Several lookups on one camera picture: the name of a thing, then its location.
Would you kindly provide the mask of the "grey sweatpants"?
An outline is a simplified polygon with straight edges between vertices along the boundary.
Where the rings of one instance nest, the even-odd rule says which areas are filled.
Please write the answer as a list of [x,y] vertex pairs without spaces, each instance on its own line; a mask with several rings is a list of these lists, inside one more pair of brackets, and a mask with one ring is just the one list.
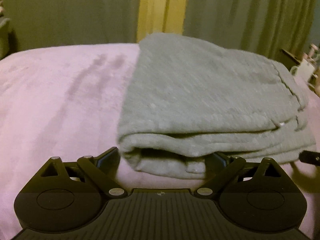
[[316,149],[308,97],[283,64],[177,34],[139,48],[117,134],[134,170],[203,179],[217,152],[284,164]]

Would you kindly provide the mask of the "pink fleece bed blanket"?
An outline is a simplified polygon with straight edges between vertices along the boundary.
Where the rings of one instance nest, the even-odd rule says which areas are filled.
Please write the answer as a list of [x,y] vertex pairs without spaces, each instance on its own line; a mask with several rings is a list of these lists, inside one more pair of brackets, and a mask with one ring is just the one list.
[[20,190],[51,157],[76,161],[116,144],[137,44],[26,50],[1,61],[1,239],[21,230]]

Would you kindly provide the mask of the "pink plush toy on bed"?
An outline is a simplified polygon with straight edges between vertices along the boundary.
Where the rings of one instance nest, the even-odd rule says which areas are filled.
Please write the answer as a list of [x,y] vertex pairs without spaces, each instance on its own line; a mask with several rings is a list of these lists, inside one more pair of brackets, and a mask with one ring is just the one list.
[[319,73],[319,46],[312,43],[309,48],[309,52],[303,54],[300,64],[293,66],[290,73],[300,77],[310,89],[315,90]]

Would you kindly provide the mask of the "dark bedside table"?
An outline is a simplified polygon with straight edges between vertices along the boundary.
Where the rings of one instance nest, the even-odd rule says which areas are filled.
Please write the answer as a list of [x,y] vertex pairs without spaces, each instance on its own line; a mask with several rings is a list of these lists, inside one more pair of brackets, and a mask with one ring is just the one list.
[[282,63],[286,68],[300,65],[300,60],[285,49],[279,50],[277,61]]

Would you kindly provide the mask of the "grey-green curtain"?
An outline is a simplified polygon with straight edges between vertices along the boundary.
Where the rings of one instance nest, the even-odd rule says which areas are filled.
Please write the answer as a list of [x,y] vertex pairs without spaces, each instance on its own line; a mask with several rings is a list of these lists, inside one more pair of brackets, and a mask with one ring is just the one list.
[[[2,0],[12,50],[134,43],[140,0]],[[182,35],[274,59],[319,42],[319,0],[188,0]]]

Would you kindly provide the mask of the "white shell-shaped chair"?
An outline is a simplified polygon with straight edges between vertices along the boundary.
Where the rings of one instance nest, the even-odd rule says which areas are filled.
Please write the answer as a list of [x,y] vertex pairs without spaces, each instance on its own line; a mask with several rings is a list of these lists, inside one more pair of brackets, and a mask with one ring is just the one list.
[[0,21],[0,59],[3,59],[9,52],[9,22],[10,19],[1,17]]

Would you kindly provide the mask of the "yellow curtain panel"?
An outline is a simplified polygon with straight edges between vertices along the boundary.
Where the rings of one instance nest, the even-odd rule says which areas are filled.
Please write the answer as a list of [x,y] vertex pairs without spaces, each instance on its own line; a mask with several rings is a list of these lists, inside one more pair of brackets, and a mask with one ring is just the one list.
[[140,0],[136,40],[151,33],[183,33],[188,0]]

